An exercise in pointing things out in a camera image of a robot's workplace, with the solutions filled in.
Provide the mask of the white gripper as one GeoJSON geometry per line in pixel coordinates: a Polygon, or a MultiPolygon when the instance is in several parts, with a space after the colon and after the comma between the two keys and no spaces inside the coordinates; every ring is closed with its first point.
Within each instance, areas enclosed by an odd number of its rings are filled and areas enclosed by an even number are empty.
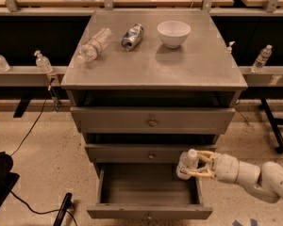
{"type": "Polygon", "coordinates": [[[211,167],[207,168],[188,169],[184,168],[182,171],[192,177],[213,178],[214,175],[218,181],[234,184],[238,177],[239,160],[228,154],[218,154],[212,151],[198,151],[199,161],[204,165],[211,167]]]}

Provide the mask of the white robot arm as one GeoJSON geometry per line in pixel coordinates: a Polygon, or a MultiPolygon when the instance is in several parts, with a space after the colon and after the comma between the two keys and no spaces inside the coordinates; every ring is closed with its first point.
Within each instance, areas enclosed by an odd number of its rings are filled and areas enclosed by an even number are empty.
{"type": "Polygon", "coordinates": [[[204,177],[238,185],[263,202],[283,200],[283,167],[275,162],[259,167],[225,153],[190,149],[180,155],[176,174],[182,180],[204,177]]]}

